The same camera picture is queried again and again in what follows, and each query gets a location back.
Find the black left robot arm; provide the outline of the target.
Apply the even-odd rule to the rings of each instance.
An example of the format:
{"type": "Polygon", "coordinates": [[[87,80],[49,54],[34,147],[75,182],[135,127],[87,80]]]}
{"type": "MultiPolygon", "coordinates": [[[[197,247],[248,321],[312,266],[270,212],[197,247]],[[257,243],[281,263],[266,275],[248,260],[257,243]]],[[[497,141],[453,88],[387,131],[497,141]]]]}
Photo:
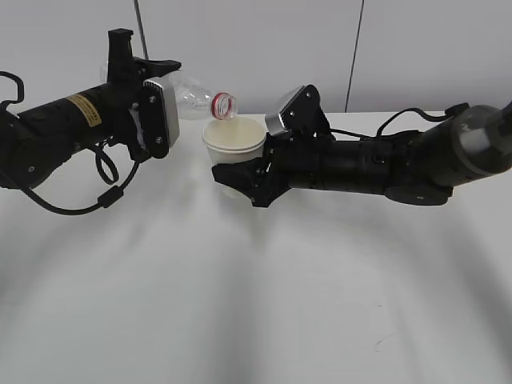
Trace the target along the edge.
{"type": "Polygon", "coordinates": [[[13,114],[1,103],[1,186],[32,190],[71,157],[94,153],[97,166],[112,166],[104,149],[123,145],[141,164],[168,155],[179,136],[178,108],[169,74],[174,60],[133,55],[132,30],[108,33],[106,80],[97,86],[13,114]]]}

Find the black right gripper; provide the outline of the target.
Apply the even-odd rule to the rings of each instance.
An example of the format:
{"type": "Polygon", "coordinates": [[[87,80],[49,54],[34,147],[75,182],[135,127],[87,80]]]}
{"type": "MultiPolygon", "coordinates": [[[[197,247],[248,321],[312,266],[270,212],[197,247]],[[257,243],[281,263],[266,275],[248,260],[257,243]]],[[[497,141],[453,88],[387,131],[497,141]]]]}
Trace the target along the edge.
{"type": "Polygon", "coordinates": [[[212,167],[214,180],[267,208],[292,189],[339,191],[336,176],[327,170],[337,151],[332,135],[323,138],[281,140],[266,137],[261,158],[219,163],[212,167]]]}

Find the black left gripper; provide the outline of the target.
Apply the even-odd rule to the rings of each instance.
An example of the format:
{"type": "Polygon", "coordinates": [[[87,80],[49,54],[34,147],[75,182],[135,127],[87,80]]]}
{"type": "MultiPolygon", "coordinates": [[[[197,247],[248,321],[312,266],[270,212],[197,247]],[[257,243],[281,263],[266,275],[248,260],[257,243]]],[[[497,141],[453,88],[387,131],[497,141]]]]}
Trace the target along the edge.
{"type": "Polygon", "coordinates": [[[175,60],[133,60],[133,34],[132,30],[126,28],[108,31],[105,96],[107,108],[114,120],[114,140],[126,145],[132,160],[147,160],[149,154],[143,142],[138,112],[141,80],[165,77],[180,70],[182,64],[175,60]]]}

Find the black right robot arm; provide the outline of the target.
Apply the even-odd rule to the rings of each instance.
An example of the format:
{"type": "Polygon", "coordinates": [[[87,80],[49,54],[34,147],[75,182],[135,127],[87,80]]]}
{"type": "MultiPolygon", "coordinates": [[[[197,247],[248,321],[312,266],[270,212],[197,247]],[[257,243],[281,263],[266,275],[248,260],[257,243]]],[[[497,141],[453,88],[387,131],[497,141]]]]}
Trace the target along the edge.
{"type": "Polygon", "coordinates": [[[426,130],[337,140],[321,110],[295,121],[291,136],[268,136],[263,154],[212,168],[214,180],[268,207],[291,189],[382,195],[441,206],[456,186],[511,168],[511,107],[461,104],[426,130]]]}

